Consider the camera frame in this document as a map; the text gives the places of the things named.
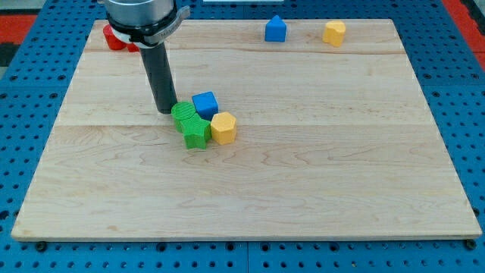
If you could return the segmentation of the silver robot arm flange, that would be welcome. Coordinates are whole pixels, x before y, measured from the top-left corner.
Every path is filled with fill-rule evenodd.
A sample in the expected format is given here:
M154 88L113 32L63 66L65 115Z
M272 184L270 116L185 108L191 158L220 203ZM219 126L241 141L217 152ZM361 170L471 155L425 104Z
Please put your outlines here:
M177 7L175 0L104 0L113 34L141 49L162 44L187 19L190 6Z

